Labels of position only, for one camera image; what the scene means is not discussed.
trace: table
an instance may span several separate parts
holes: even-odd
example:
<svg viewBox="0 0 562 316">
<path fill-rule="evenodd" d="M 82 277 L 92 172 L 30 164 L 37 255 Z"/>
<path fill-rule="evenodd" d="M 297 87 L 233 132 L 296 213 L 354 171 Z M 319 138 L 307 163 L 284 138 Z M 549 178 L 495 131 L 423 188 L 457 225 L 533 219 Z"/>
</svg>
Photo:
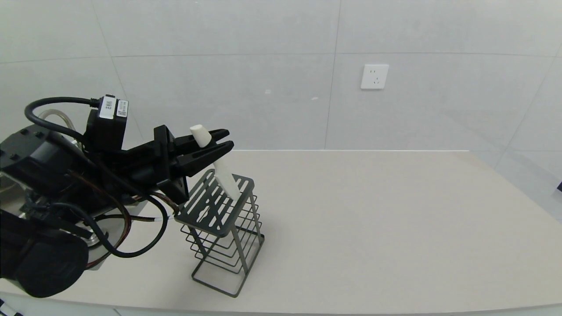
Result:
<svg viewBox="0 0 562 316">
<path fill-rule="evenodd" d="M 234 151 L 225 159 L 255 180 L 266 236 L 238 298 L 191 280 L 198 260 L 170 222 L 148 253 L 112 256 L 51 299 L 194 313 L 562 304 L 562 225 L 470 152 Z M 134 223 L 120 249 L 143 247 L 158 225 Z M 21 293 L 1 281 L 0 292 Z"/>
</svg>

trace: power outlet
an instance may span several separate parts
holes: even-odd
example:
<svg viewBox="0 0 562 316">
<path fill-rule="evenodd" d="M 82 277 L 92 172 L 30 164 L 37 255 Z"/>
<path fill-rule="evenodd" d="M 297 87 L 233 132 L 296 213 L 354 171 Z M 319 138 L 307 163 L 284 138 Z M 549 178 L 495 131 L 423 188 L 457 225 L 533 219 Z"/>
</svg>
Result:
<svg viewBox="0 0 562 316">
<path fill-rule="evenodd" d="M 365 65 L 361 89 L 384 89 L 388 65 Z"/>
</svg>

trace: slotted plate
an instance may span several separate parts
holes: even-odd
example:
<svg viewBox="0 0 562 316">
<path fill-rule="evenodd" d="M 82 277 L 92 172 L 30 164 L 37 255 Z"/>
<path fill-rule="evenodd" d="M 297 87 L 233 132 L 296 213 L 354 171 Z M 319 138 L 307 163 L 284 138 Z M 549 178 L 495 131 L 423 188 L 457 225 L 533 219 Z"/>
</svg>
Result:
<svg viewBox="0 0 562 316">
<path fill-rule="evenodd" d="M 192 187 L 190 201 L 180 208 L 175 217 L 179 223 L 200 229 L 218 237 L 225 237 L 238 218 L 242 207 L 252 194 L 254 182 L 250 178 L 233 174 L 240 189 L 237 201 L 229 198 L 215 179 L 215 169 L 210 169 Z"/>
</svg>

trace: wall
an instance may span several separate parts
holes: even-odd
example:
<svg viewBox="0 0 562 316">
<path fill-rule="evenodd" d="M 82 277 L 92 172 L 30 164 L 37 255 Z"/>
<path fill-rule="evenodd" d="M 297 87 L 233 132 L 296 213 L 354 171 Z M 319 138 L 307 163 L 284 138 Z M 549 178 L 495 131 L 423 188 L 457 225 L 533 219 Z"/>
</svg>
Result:
<svg viewBox="0 0 562 316">
<path fill-rule="evenodd" d="M 0 0 L 0 138 L 41 97 L 114 93 L 238 149 L 473 150 L 562 220 L 559 0 Z M 388 63 L 383 91 L 363 64 Z M 87 109 L 67 105 L 79 129 Z"/>
</svg>

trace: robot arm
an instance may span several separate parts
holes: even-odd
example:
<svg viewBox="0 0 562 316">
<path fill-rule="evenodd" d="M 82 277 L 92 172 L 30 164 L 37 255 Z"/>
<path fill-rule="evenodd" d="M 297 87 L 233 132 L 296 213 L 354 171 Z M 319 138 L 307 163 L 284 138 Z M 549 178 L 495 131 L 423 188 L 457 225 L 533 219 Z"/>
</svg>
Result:
<svg viewBox="0 0 562 316">
<path fill-rule="evenodd" d="M 73 102 L 92 107 L 86 132 L 38 118 L 33 110 L 47 104 Z M 84 270 L 109 254 L 138 256 L 163 235 L 169 215 L 153 196 L 172 206 L 189 200 L 186 177 L 192 177 L 227 154 L 232 141 L 211 142 L 205 148 L 193 136 L 174 138 L 165 125 L 154 129 L 154 140 L 122 150 L 128 102 L 106 95 L 100 99 L 46 98 L 25 109 L 34 124 L 0 144 L 0 171 L 26 188 L 22 216 L 0 210 L 0 276 L 29 295 L 47 297 L 59 293 Z M 228 130 L 210 132 L 214 141 Z M 62 134 L 81 143 L 82 150 Z M 162 227 L 145 248 L 131 253 L 117 250 L 130 229 L 132 217 L 125 205 L 147 200 L 162 213 Z M 104 213 L 121 211 L 125 229 L 114 245 L 97 225 Z M 102 260 L 88 262 L 88 246 L 82 238 L 92 235 L 77 224 L 85 223 L 107 249 Z"/>
</svg>

